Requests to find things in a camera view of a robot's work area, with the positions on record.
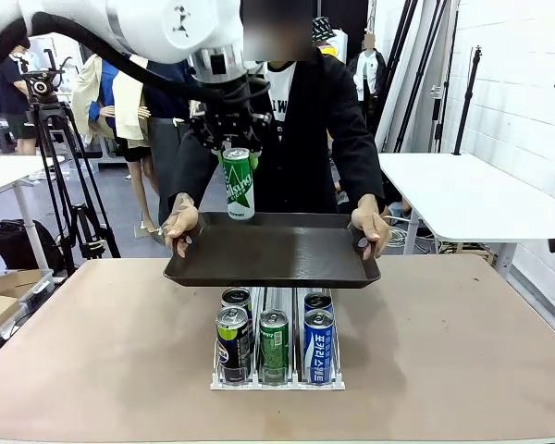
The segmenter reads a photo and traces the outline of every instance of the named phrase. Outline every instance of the robot logo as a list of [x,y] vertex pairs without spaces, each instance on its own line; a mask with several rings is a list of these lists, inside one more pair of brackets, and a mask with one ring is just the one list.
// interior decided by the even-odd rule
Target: robot logo
[[185,37],[189,38],[189,34],[185,28],[185,19],[191,14],[187,12],[184,6],[175,6],[175,12],[179,13],[180,22],[177,28],[173,27],[173,32],[185,32]]

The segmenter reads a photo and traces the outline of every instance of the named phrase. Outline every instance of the beige jacket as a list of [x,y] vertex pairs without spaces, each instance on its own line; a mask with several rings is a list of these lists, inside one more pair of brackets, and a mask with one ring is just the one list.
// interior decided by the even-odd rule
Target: beige jacket
[[[72,113],[76,119],[79,133],[87,136],[88,143],[94,135],[101,135],[108,139],[114,138],[113,130],[109,128],[104,118],[99,118],[96,122],[89,119],[91,103],[99,100],[102,72],[103,60],[98,55],[92,55],[82,67],[82,71],[77,78],[76,88],[72,93]],[[117,136],[127,139],[129,148],[150,146],[146,122],[141,121],[143,130],[140,132],[136,131],[134,125],[134,122],[138,120],[138,106],[142,99],[142,84],[123,72],[119,72],[113,80],[113,94],[116,102]]]

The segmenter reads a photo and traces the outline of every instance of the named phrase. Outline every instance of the table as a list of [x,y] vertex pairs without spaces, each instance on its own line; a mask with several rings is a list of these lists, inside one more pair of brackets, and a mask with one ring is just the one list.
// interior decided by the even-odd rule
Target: table
[[84,264],[0,351],[0,438],[555,442],[555,332],[483,260],[389,256],[335,295],[344,391],[212,391],[221,289]]
[[442,241],[501,244],[496,270],[507,277],[517,242],[555,239],[555,199],[470,154],[380,154],[380,166],[413,211],[405,254],[419,218]]
[[[47,163],[51,166],[53,160],[47,159]],[[22,190],[23,185],[20,182],[21,179],[26,178],[29,174],[41,170],[43,170],[43,160],[39,155],[0,155],[0,193],[11,188],[14,190],[37,265],[42,270],[46,270],[49,266],[43,253],[37,228],[33,223],[27,201],[25,200],[25,194]]]

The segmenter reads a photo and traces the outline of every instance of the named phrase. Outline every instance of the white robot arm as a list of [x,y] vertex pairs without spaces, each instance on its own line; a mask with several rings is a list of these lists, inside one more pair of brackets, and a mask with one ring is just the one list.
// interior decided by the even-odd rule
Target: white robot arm
[[189,58],[194,77],[226,83],[246,74],[241,0],[0,0],[0,33],[24,19],[28,35],[45,13],[71,20],[119,52],[160,63]]

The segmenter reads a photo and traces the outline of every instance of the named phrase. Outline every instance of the black can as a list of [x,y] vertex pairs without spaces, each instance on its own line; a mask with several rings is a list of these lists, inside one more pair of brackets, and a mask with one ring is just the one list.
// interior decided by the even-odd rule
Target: black can
[[326,310],[333,313],[333,302],[331,297],[325,293],[308,293],[304,296],[304,312],[308,313],[311,310]]
[[249,320],[242,307],[224,307],[216,317],[218,357],[229,384],[247,381],[251,370]]
[[253,330],[253,305],[251,303],[251,293],[247,289],[230,289],[222,293],[223,307],[241,307],[247,312],[249,318],[249,340],[251,342],[251,352],[253,352],[253,343],[255,332]]

